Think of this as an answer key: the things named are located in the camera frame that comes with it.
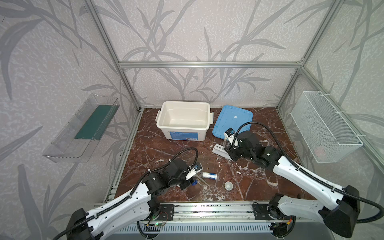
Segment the white gauze roll blue label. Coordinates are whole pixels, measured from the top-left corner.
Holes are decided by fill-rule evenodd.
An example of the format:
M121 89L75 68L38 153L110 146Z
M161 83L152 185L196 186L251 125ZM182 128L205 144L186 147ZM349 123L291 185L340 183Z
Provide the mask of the white gauze roll blue label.
M208 172L203 172L202 173L202 177L204 179L211 179L211 180L217 180L218 179L218 175L217 174L208 173Z

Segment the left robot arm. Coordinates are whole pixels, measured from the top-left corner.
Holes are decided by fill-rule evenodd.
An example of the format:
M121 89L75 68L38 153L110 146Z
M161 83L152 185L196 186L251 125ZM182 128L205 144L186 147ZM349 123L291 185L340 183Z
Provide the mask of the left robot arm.
M184 190L192 185L194 176L202 170L198 156L196 148L181 150L165 165L147 170L131 190L113 201L88 212L75 211L66 229L54 238L104 240L127 225L155 219L161 212L158 196L172 187Z

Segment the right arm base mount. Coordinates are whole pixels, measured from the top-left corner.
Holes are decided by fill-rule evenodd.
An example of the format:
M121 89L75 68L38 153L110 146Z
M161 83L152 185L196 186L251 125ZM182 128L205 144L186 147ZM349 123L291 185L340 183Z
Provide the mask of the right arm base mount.
M253 214L255 220L280 220L281 218L277 214L273 214L269 211L268 204L260 204L258 202L252 203Z

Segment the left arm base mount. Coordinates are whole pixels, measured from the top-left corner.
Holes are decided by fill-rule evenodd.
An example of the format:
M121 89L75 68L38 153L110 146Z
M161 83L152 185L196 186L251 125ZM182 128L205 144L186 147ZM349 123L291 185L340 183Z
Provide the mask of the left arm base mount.
M151 221L172 221L175 213L175 205L161 204L159 209L151 213L149 219Z

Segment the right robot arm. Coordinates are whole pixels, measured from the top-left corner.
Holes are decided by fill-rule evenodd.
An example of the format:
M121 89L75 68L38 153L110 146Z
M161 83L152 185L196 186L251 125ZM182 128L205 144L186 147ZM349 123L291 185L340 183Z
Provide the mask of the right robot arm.
M344 238L352 237L357 224L375 222L384 216L383 206L360 197L356 188L350 185L343 188L293 161L272 130L268 127L265 129L275 140L276 148L264 147L252 131L229 128L225 132L229 141L225 152L234 162L240 158L249 160L315 197L315 201L309 201L277 194L270 201L271 211L322 222L329 230Z

